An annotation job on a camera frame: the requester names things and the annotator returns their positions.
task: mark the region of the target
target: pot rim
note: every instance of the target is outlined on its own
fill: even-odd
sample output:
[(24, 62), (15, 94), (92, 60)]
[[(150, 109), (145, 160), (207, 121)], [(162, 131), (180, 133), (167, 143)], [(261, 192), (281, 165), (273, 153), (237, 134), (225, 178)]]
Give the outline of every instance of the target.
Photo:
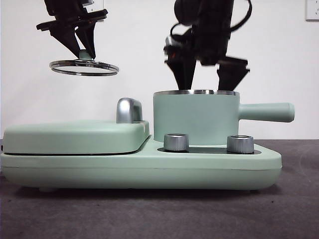
[(226, 95), (239, 96), (236, 91), (218, 91), (218, 90), (176, 90), (176, 91), (159, 91), (154, 96), (159, 95)]

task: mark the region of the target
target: mint green appliance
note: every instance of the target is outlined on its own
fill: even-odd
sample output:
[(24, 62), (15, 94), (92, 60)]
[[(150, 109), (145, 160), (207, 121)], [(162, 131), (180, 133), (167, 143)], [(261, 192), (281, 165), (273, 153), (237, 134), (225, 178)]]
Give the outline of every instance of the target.
[[(41, 191), (262, 189), (279, 177), (280, 154), (253, 143), (251, 152), (234, 152), (229, 136), (238, 134), (240, 119), (292, 121), (294, 108), (288, 103), (239, 105), (236, 92), (173, 91), (155, 93), (154, 115), (154, 137), (141, 103), (130, 98), (119, 100), (115, 122), (9, 127), (1, 170), (9, 181)], [(180, 137), (187, 139), (186, 148), (174, 141)], [(246, 136), (239, 138), (246, 142)]]

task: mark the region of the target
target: robotic arm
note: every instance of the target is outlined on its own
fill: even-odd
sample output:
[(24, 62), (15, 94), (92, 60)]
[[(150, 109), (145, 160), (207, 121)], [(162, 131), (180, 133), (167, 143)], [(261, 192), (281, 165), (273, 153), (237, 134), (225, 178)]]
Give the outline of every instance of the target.
[[(231, 32), (239, 29), (251, 16), (251, 0), (245, 18), (231, 27), (234, 0), (176, 0), (175, 24), (164, 48), (166, 64), (174, 73), (178, 88), (189, 90), (192, 85), (196, 61), (203, 66), (219, 64), (219, 90), (233, 91), (250, 71), (247, 60), (227, 57)], [(183, 35), (173, 34), (179, 25), (191, 26)]]
[(49, 30), (51, 35), (66, 46), (79, 58), (78, 36), (88, 54), (95, 58), (94, 27), (99, 20), (105, 19), (106, 9), (88, 13), (84, 6), (93, 4), (93, 0), (44, 0), (50, 16), (55, 21), (44, 22), (36, 26), (38, 30)]

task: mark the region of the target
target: black cable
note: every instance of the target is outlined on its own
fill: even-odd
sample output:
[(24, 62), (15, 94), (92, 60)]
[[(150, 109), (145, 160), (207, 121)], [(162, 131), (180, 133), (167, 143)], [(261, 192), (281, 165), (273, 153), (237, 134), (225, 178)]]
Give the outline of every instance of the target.
[(235, 25), (235, 26), (231, 27), (230, 29), (228, 29), (228, 31), (230, 31), (230, 32), (236, 31), (238, 28), (240, 28), (242, 25), (244, 25), (247, 22), (247, 20), (250, 18), (251, 13), (253, 11), (253, 5), (251, 4), (250, 0), (247, 0), (247, 1), (249, 3), (249, 9), (247, 11), (246, 16), (237, 25)]
[(174, 28), (176, 27), (176, 26), (178, 26), (178, 25), (180, 25), (181, 23), (176, 23), (174, 26), (172, 26), (171, 27), (171, 29), (170, 29), (170, 36), (171, 36), (171, 38), (172, 39), (174, 39), (174, 36), (173, 36), (173, 30), (174, 30)]

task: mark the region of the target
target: wall outlet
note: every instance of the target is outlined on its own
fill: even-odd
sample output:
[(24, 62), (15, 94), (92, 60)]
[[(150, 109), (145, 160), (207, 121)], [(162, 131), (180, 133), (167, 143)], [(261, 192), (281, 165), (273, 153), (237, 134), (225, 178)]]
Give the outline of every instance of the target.
[(319, 21), (319, 0), (306, 0), (306, 20)]

